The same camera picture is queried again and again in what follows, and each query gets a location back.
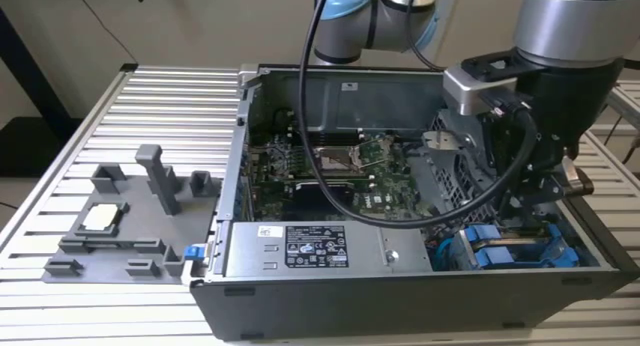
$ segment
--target white wall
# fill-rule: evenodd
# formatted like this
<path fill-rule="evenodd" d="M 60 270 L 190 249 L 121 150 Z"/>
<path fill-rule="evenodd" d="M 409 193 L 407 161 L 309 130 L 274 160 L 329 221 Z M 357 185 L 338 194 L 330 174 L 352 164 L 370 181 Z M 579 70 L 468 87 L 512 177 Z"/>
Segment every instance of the white wall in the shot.
<path fill-rule="evenodd" d="M 141 64 L 240 67 L 300 61 L 313 0 L 87 2 Z M 81 0 L 0 0 L 0 5 L 62 102 L 83 116 L 130 57 Z M 370 52 L 364 64 L 419 62 L 413 55 Z"/>

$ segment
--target wall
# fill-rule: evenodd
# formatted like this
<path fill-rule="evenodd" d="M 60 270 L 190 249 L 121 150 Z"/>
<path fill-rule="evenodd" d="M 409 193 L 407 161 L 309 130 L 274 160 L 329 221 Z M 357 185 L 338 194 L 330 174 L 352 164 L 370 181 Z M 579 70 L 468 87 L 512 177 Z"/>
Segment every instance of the wall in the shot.
<path fill-rule="evenodd" d="M 16 116 L 39 116 L 39 113 L 0 60 L 0 128 Z"/>

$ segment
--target robotic arm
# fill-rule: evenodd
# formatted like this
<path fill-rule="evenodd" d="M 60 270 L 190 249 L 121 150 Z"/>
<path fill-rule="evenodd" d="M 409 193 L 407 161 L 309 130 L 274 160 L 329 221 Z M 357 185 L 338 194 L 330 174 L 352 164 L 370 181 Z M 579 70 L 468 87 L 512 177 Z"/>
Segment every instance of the robotic arm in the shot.
<path fill-rule="evenodd" d="M 436 0 L 324 2 L 320 21 L 314 20 L 314 53 L 320 63 L 356 63 L 362 49 L 405 52 L 427 46 L 436 30 Z M 594 192 L 594 185 L 572 160 L 579 155 L 580 136 L 596 121 L 624 68 L 623 56 L 640 37 L 640 29 L 626 25 L 639 20 L 640 0 L 524 0 L 515 48 L 471 58 L 445 70 L 448 107 L 459 115 L 477 117 L 483 124 L 484 161 L 496 170 L 496 183 L 509 179 L 508 187 L 500 186 L 509 190 L 501 211 L 512 196 L 520 204 L 539 204 Z M 432 63 L 425 64 L 437 70 Z M 537 126 L 533 150 L 516 173 L 513 166 L 523 159 L 531 128 L 525 130 L 527 123 L 517 120 L 521 118 L 500 117 L 504 106 L 512 110 L 525 108 Z M 302 117 L 301 130 L 306 130 L 305 125 Z M 332 201 L 330 191 L 324 191 Z M 358 220 L 389 227 L 365 218 Z"/>
<path fill-rule="evenodd" d="M 640 0 L 524 0 L 515 48 L 445 72 L 445 98 L 461 115 L 487 113 L 496 98 L 520 99 L 531 108 L 539 142 L 515 186 L 524 203 L 594 192 L 572 160 L 639 41 L 640 29 L 624 26 L 638 20 Z M 500 173 L 519 150 L 519 130 L 505 121 L 481 120 Z"/>

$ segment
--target blue latch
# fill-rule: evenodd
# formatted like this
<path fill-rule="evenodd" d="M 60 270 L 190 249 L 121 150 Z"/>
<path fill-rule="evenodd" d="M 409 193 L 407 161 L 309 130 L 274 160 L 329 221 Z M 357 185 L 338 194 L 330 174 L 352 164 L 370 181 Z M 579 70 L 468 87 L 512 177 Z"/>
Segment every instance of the blue latch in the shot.
<path fill-rule="evenodd" d="M 191 245 L 185 248 L 185 260 L 203 261 L 205 246 Z"/>

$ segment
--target electronic component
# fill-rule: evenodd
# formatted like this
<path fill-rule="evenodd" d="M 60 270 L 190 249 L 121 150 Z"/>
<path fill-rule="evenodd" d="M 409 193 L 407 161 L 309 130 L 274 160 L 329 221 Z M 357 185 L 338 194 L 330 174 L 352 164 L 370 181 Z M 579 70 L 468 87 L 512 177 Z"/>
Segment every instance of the electronic component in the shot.
<path fill-rule="evenodd" d="M 578 267 L 579 254 L 567 244 L 556 224 L 547 224 L 549 237 L 504 237 L 496 225 L 471 225 L 439 256 L 449 270 Z"/>

